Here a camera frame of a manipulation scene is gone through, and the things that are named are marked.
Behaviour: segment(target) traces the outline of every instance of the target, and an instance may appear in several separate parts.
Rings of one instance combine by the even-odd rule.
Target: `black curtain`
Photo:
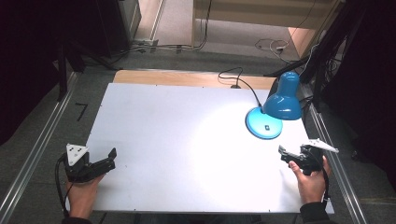
[[[322,99],[358,135],[352,141],[396,189],[396,3],[370,1],[337,75]]]
[[[0,1],[0,145],[59,80],[51,2]]]

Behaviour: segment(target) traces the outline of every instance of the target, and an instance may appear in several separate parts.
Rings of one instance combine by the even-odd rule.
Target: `metal frame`
[[[155,34],[157,33],[158,23],[160,22],[160,17],[163,14],[164,6],[165,6],[165,0],[161,0],[160,7],[158,8],[157,16],[155,17],[154,25],[152,26],[151,33],[149,36],[150,40],[153,40]]]
[[[304,97],[308,97],[312,95],[312,91],[309,84],[302,84],[301,90]],[[312,116],[315,126],[317,127],[320,139],[323,142],[332,146],[332,139],[330,138],[329,132],[327,131],[327,128],[325,126],[321,114],[318,113],[318,111],[315,109],[313,105],[309,106],[309,112]],[[344,200],[346,202],[346,206],[349,210],[349,213],[352,217],[353,223],[355,224],[369,223],[361,209],[361,204],[359,203],[355,190],[353,189],[349,181],[349,178],[347,177],[347,172],[344,169],[344,166],[341,163],[338,154],[327,150],[325,150],[325,154],[332,166],[332,171],[338,182],[338,186],[340,187],[340,190],[343,193]]]
[[[73,94],[74,88],[77,83],[77,74],[73,72],[68,80],[69,92],[65,95],[61,102],[58,102],[54,107],[49,119],[44,126],[43,131],[38,136],[35,145],[33,146],[28,158],[23,164],[20,172],[17,177],[14,179],[13,183],[10,185],[5,199],[2,201],[0,207],[0,223],[8,223],[11,218],[14,209],[20,200],[24,190],[29,183],[30,178],[32,177],[33,172],[35,171],[38,162],[43,155],[47,144],[52,137],[56,126],[58,125],[58,121],[62,117],[64,110],[70,100],[71,95]]]

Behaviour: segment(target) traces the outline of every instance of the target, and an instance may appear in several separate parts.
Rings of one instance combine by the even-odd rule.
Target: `lamp shade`
[[[276,119],[299,119],[301,108],[296,97],[299,82],[300,78],[296,73],[284,73],[280,77],[276,93],[270,96],[262,106],[262,113]]]

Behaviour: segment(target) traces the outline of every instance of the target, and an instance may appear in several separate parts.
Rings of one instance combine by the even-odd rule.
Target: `hand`
[[[92,212],[93,203],[96,199],[96,192],[99,182],[105,175],[100,175],[88,183],[66,182],[66,190],[70,191],[67,195],[70,202],[70,217],[80,217],[88,219]]]
[[[298,190],[303,204],[321,202],[326,184],[322,171],[312,172],[311,175],[304,175],[300,167],[290,161],[289,166],[297,177]],[[326,157],[323,156],[323,167],[327,175],[330,175],[331,168]]]

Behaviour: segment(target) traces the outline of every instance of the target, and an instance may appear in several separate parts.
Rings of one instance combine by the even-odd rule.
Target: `white table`
[[[264,102],[268,91],[256,91]],[[300,119],[261,140],[247,130],[250,90],[108,85],[87,147],[91,161],[115,147],[94,210],[154,213],[298,213],[296,178],[279,145],[299,153]],[[328,212],[333,213],[328,203]]]

